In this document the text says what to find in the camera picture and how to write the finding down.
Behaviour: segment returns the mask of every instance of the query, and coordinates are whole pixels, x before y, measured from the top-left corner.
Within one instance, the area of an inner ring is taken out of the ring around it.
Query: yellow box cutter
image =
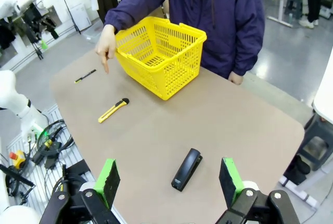
[[[102,123],[106,119],[108,119],[114,112],[116,112],[119,108],[122,106],[127,105],[130,103],[130,100],[128,98],[123,98],[119,102],[117,102],[112,108],[110,108],[108,111],[106,111],[101,117],[98,118],[98,122]]]

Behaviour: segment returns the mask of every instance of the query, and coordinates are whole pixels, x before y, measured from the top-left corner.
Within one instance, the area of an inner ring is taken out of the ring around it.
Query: stapler
[[[194,148],[191,148],[182,165],[179,167],[175,177],[173,178],[171,186],[179,191],[182,191],[201,160],[202,156],[200,155],[200,152]]]

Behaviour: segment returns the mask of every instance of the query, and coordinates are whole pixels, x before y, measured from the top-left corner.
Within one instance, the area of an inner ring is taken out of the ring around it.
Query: black pen
[[[96,71],[96,69],[90,71],[88,74],[84,75],[83,77],[81,78],[78,78],[74,83],[78,83],[78,82],[81,82],[82,79],[86,78],[87,76],[90,76],[92,73],[94,73]]]

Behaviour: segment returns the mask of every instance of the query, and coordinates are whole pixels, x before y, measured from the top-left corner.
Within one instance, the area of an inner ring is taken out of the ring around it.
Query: white cabinet
[[[83,4],[78,4],[69,10],[71,11],[74,22],[80,31],[92,25]]]

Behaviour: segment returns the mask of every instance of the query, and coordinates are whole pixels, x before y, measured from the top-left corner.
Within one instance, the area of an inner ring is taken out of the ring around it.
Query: shoe
[[[313,22],[309,22],[307,19],[300,20],[299,24],[302,25],[305,28],[309,28],[309,29],[313,29],[314,28]]]

